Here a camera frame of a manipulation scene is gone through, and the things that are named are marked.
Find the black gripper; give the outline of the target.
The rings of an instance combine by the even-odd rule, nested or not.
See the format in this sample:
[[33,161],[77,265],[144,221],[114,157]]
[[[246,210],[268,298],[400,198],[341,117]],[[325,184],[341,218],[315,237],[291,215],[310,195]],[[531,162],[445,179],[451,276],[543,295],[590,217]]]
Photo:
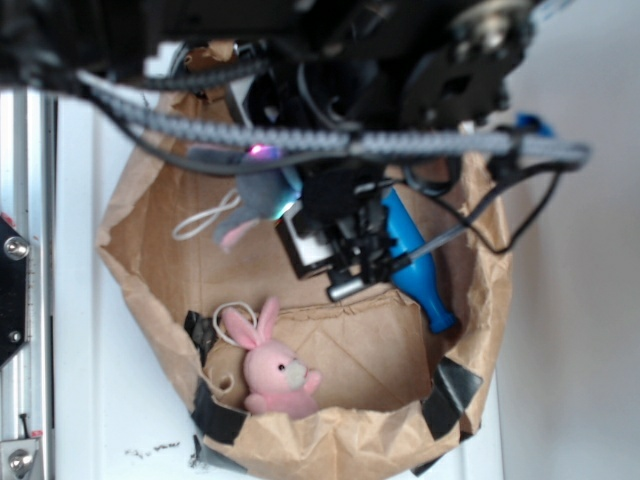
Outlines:
[[396,241],[388,232],[383,198],[395,182],[383,167],[370,165],[311,172],[304,182],[294,167],[275,171],[272,218],[279,219],[301,196],[298,232],[322,233],[334,249],[326,272],[329,295],[355,295],[389,278]]

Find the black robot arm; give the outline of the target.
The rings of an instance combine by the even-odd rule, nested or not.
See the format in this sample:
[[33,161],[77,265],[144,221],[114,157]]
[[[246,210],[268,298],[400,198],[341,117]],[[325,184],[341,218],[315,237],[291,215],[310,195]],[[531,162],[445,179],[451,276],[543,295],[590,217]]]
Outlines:
[[[531,37],[531,1],[5,1],[1,82],[89,97],[79,73],[151,90],[254,78],[256,110],[280,89],[279,127],[448,129],[502,107]],[[251,58],[147,79],[169,40],[233,40]]]

